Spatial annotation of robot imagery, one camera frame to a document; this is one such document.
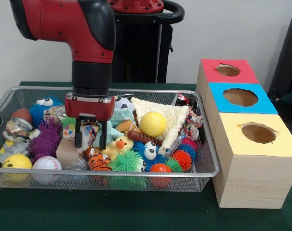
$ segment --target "red box top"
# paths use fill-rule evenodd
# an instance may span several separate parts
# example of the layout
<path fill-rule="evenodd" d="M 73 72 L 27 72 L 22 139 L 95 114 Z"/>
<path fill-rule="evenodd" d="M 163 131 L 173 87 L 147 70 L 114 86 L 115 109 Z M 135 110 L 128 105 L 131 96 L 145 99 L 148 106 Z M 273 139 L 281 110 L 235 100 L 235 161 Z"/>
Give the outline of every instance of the red box top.
<path fill-rule="evenodd" d="M 259 83 L 245 59 L 201 59 L 208 82 Z"/>

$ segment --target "white wall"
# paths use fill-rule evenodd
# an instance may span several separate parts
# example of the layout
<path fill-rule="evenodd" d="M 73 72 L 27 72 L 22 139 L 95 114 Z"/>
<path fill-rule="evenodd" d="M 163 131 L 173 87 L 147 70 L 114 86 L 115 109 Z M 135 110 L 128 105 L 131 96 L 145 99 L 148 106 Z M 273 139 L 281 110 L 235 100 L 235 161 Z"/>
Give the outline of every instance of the white wall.
<path fill-rule="evenodd" d="M 174 0 L 185 19 L 175 24 L 167 82 L 196 83 L 200 58 L 248 59 L 268 90 L 292 18 L 292 0 Z M 70 81 L 66 44 L 23 38 L 9 0 L 0 0 L 0 94 L 20 81 Z"/>

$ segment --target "metal wire basket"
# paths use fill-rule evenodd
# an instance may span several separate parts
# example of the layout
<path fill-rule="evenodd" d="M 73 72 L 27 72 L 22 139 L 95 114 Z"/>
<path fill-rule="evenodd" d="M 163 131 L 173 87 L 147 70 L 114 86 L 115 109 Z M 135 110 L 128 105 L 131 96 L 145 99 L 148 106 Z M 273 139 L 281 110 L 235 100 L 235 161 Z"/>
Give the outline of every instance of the metal wire basket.
<path fill-rule="evenodd" d="M 2 131 L 10 120 L 11 114 L 19 108 L 30 108 L 32 103 L 42 96 L 49 95 L 65 99 L 72 88 L 63 87 L 16 87 L 9 89 L 0 101 L 0 148 L 5 142 Z M 91 189 L 91 190 L 143 190 L 143 191 L 175 191 L 201 192 L 210 177 L 219 172 L 219 162 L 213 143 L 208 121 L 200 96 L 193 91 L 177 90 L 128 90 L 110 89 L 110 95 L 131 93 L 135 97 L 161 104 L 170 105 L 175 95 L 182 93 L 194 97 L 198 102 L 198 113 L 203 116 L 203 127 L 197 141 L 197 158 L 190 172 L 186 173 L 151 173 L 151 172 L 94 172 L 68 170 L 25 170 L 0 168 L 0 188 L 32 188 L 32 189 Z M 3 174 L 24 174 L 28 176 L 22 183 L 11 183 Z M 49 184 L 40 184 L 34 180 L 41 178 Z M 151 181 L 167 187 L 154 187 Z"/>

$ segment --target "yellow rubber duck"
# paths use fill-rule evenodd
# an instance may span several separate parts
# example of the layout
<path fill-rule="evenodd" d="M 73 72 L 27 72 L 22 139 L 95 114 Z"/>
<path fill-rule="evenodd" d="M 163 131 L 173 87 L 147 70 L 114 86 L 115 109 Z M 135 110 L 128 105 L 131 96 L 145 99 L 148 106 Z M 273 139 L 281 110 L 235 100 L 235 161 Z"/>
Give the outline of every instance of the yellow rubber duck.
<path fill-rule="evenodd" d="M 121 152 L 131 150 L 134 142 L 126 136 L 120 136 L 115 141 L 111 142 L 110 145 L 101 151 L 101 154 L 108 155 L 112 159 L 116 158 Z"/>

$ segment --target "purple spiky ball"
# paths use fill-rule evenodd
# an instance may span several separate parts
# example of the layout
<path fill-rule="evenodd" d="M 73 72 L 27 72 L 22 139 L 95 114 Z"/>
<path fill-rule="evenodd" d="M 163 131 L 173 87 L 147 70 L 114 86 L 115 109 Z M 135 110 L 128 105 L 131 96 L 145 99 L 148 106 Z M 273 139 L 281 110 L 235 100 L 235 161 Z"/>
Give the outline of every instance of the purple spiky ball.
<path fill-rule="evenodd" d="M 40 135 L 34 138 L 30 144 L 31 161 L 34 163 L 41 157 L 56 157 L 56 150 L 61 140 L 62 126 L 54 123 L 54 118 L 42 121 L 39 130 Z"/>

